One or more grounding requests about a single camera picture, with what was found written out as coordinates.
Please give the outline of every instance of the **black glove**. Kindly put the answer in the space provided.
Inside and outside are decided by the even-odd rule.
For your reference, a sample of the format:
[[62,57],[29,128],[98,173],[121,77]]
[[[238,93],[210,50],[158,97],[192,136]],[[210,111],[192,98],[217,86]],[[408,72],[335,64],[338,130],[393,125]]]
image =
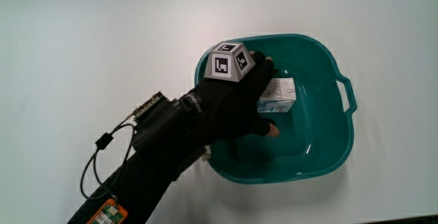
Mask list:
[[257,101],[274,76],[274,63],[262,52],[251,51],[251,55],[256,65],[240,82],[203,78],[189,91],[202,99],[206,110],[193,127],[193,135],[200,144],[209,145],[251,133],[279,135],[274,121],[261,118],[257,112]]

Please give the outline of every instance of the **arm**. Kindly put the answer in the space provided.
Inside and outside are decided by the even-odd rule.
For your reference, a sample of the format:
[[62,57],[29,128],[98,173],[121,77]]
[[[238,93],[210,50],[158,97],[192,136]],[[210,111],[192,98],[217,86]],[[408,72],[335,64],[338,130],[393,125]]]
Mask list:
[[[136,153],[103,182],[109,187],[120,174],[111,190],[128,211],[123,223],[145,223],[171,181],[205,152],[204,145],[250,133],[279,135],[272,121],[259,117],[256,106],[273,77],[274,65],[260,52],[252,55],[257,67],[239,83],[203,79],[181,98],[186,101],[166,99],[158,108],[148,110],[148,115],[135,111],[141,113],[134,139]],[[193,97],[198,97],[197,104],[203,104],[205,113],[200,114]],[[92,196],[104,192],[99,187]],[[87,200],[69,223],[86,223],[110,197]]]

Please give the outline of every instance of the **teal plastic basin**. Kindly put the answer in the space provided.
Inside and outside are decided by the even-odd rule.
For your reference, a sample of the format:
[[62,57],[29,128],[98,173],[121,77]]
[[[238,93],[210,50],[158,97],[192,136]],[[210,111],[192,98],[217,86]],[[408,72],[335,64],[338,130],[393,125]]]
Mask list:
[[[294,77],[297,100],[288,113],[260,114],[276,121],[279,137],[251,134],[215,142],[211,167],[232,182],[265,184],[317,177],[341,166],[353,145],[352,114],[357,105],[350,80],[341,75],[328,49],[300,34],[230,41],[271,56],[275,69]],[[196,67],[195,84],[204,76],[209,51]],[[337,81],[346,90],[346,111]]]

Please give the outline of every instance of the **white cube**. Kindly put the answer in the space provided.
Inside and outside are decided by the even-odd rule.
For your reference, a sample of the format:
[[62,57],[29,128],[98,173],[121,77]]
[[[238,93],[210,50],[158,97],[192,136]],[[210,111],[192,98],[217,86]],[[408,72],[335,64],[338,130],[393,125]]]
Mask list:
[[221,42],[209,54],[204,77],[239,82],[254,65],[242,42]]

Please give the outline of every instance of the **black wire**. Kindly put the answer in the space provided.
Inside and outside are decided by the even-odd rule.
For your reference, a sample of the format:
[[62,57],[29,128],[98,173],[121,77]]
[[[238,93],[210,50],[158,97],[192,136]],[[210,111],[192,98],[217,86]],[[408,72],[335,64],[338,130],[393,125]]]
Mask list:
[[[116,179],[113,181],[113,183],[112,183],[112,185],[111,185],[110,187],[107,187],[107,186],[103,185],[103,183],[102,183],[101,180],[99,179],[99,176],[97,175],[96,159],[97,159],[97,153],[100,151],[100,149],[96,149],[96,151],[94,152],[94,154],[92,155],[92,157],[90,158],[90,160],[88,160],[88,163],[87,163],[85,169],[83,170],[83,173],[82,173],[82,176],[81,176],[81,186],[80,186],[80,188],[81,188],[81,193],[82,193],[82,195],[83,195],[87,200],[97,200],[97,199],[101,199],[101,198],[104,197],[106,194],[109,194],[109,195],[115,200],[115,202],[116,202],[116,206],[118,205],[118,199],[117,199],[117,197],[116,197],[114,194],[112,194],[111,188],[116,184],[116,182],[118,181],[118,178],[120,177],[120,174],[122,173],[122,171],[123,171],[123,169],[124,169],[124,167],[125,167],[126,161],[127,161],[127,159],[128,159],[128,156],[129,156],[129,152],[131,151],[131,148],[132,148],[134,135],[135,135],[135,132],[136,132],[136,131],[135,131],[135,126],[134,126],[134,125],[132,125],[132,124],[124,124],[124,125],[122,125],[125,121],[126,121],[126,119],[125,119],[124,121],[122,121],[120,124],[118,124],[118,125],[114,128],[114,130],[110,133],[110,135],[112,136],[115,132],[117,132],[118,130],[120,130],[120,129],[126,127],[126,126],[130,126],[130,127],[132,127],[131,141],[130,141],[130,143],[129,143],[128,150],[127,150],[127,152],[126,152],[125,159],[123,160],[122,166],[120,167],[120,171],[118,172],[118,174],[117,174],[117,176],[116,176]],[[103,194],[101,194],[101,195],[99,195],[99,196],[96,196],[96,197],[89,197],[89,196],[87,196],[86,193],[85,193],[84,190],[83,190],[83,179],[84,179],[84,177],[85,177],[86,171],[88,170],[88,167],[90,166],[91,161],[93,161],[94,176],[96,177],[96,180],[98,181],[99,185],[105,190],[105,192],[104,192]]]

